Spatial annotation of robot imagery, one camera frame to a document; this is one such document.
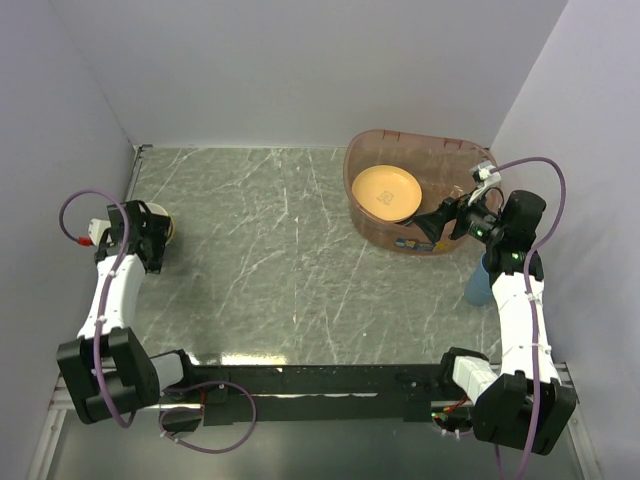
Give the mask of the cream ceramic bowl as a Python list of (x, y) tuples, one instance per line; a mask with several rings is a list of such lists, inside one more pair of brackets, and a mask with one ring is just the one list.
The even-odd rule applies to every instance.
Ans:
[(146, 206), (151, 215), (151, 225), (153, 229), (159, 232), (164, 240), (165, 244), (169, 245), (175, 235), (175, 222), (171, 214), (162, 206), (147, 202)]

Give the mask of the yellow orange plate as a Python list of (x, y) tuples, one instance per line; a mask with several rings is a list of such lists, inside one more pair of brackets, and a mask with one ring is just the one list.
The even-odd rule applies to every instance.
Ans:
[(358, 204), (381, 221), (398, 223), (409, 219), (423, 200), (418, 180), (392, 165), (376, 165), (358, 174), (351, 186)]

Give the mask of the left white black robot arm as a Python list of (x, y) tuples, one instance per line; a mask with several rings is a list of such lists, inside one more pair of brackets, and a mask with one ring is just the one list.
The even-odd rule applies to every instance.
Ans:
[(166, 210), (141, 200), (111, 204), (93, 219), (81, 243), (96, 249), (97, 283), (77, 337), (59, 345), (56, 361), (80, 420), (93, 424), (156, 404), (163, 392), (177, 402), (197, 393), (198, 377), (181, 350), (149, 356), (132, 325), (140, 287), (162, 269), (174, 223)]

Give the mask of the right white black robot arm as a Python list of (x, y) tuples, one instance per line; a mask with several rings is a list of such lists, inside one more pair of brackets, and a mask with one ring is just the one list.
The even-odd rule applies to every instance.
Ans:
[(485, 245), (482, 265), (499, 313), (500, 371), (493, 372), (480, 353), (451, 349), (447, 355), (453, 364), (437, 375), (440, 392), (452, 399), (466, 393), (478, 440), (538, 455), (551, 452), (577, 403), (551, 357), (542, 306), (544, 271), (539, 254), (531, 250), (545, 209), (538, 195), (516, 190), (498, 213), (484, 200), (472, 202), (463, 195), (412, 220), (430, 240), (440, 239), (452, 223), (451, 239), (468, 235)]

